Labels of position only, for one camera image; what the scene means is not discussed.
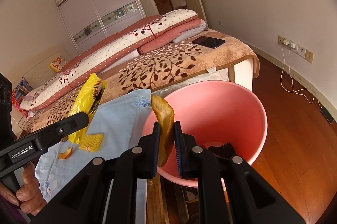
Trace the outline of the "left hand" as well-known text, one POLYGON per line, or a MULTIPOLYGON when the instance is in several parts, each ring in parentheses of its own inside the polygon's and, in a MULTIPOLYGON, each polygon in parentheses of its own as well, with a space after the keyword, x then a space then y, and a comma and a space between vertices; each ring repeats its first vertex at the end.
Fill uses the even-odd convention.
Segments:
POLYGON ((32 162, 25 165, 22 178, 24 184, 15 194, 1 183, 1 196, 13 205, 20 206, 24 213, 37 215, 47 202, 39 189, 32 162))

